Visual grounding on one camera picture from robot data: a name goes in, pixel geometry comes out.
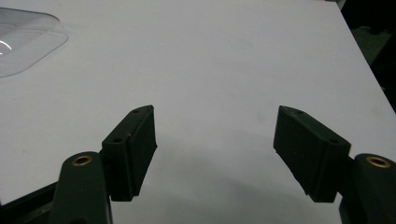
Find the transparent plastic container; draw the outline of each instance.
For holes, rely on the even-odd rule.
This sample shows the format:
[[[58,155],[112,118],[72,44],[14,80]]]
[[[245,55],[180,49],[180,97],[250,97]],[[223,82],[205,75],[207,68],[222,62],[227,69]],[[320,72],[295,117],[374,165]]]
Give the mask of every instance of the transparent plastic container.
[[[67,39],[65,29],[54,16],[0,8],[0,77],[26,70]]]

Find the screw hole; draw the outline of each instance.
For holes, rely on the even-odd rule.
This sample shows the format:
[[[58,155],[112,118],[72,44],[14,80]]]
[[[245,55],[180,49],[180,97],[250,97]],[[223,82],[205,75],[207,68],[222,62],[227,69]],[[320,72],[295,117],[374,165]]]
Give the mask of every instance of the screw hole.
[[[113,143],[120,143],[120,142],[122,142],[122,141],[123,141],[122,138],[115,138],[115,139],[113,139]]]
[[[334,144],[339,144],[340,142],[338,141],[338,140],[336,140],[336,139],[330,139],[329,140],[331,143],[334,143]]]
[[[92,161],[92,156],[80,156],[72,161],[74,166],[82,166],[90,163]]]
[[[388,169],[390,167],[390,163],[379,157],[367,157],[367,161],[373,166]]]

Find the brass insert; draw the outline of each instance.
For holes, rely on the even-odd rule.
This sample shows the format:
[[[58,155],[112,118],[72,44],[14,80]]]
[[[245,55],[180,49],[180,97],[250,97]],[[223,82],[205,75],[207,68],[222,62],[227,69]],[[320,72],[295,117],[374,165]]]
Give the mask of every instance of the brass insert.
[[[80,156],[80,157],[75,158],[72,161],[72,164],[74,166],[83,166],[83,165],[90,163],[91,161],[92,161],[92,156]]]
[[[382,158],[379,158],[379,157],[367,157],[366,160],[370,164],[372,164],[372,165],[374,165],[376,167],[384,168],[384,169],[390,168],[390,163],[388,161],[382,159]]]

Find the black plastic part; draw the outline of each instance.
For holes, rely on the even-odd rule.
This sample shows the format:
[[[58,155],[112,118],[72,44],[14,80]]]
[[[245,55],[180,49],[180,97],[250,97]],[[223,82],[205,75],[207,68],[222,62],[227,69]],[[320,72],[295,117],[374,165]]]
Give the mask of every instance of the black plastic part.
[[[304,111],[280,106],[274,149],[316,203],[334,202],[350,144]]]
[[[110,224],[102,158],[83,152],[64,162],[49,214],[49,224]]]
[[[361,204],[350,203],[345,198],[340,204],[340,217],[343,224],[365,224],[367,218]]]
[[[355,158],[352,175],[367,223],[396,223],[395,162],[377,155],[360,154]]]
[[[112,201],[129,202],[139,195],[155,142],[154,107],[130,112],[102,143]]]
[[[47,223],[56,183],[0,207],[0,223]]]

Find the white table surface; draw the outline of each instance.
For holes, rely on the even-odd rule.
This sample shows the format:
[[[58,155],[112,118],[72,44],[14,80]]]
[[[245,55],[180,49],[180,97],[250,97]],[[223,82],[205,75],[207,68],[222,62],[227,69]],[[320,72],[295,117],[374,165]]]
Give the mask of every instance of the white table surface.
[[[350,155],[396,160],[396,119],[335,3],[292,0],[3,0],[58,17],[69,40],[0,79],[0,198],[57,180],[154,105],[159,145],[114,223],[340,223],[272,147],[277,108],[339,133]]]

